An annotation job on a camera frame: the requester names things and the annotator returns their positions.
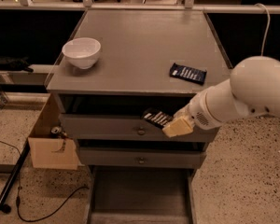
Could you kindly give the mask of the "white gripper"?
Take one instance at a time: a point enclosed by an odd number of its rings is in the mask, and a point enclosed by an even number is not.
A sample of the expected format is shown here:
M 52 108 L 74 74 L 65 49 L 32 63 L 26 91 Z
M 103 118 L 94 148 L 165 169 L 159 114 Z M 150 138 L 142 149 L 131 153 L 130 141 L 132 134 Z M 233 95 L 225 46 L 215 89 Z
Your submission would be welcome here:
M 204 130 L 211 130 L 222 125 L 209 111 L 206 102 L 207 91 L 197 93 L 187 105 L 174 114 L 162 131 L 168 137 L 175 137 L 193 132 L 194 125 Z

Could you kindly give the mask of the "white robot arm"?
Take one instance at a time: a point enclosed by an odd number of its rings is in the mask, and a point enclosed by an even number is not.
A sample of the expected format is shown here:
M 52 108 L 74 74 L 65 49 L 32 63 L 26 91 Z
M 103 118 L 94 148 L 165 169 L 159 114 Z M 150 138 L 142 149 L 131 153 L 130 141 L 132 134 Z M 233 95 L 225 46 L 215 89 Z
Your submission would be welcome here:
M 198 92 L 162 131 L 169 137 L 211 130 L 236 120 L 271 115 L 280 118 L 280 62 L 255 56 L 238 63 L 230 77 Z

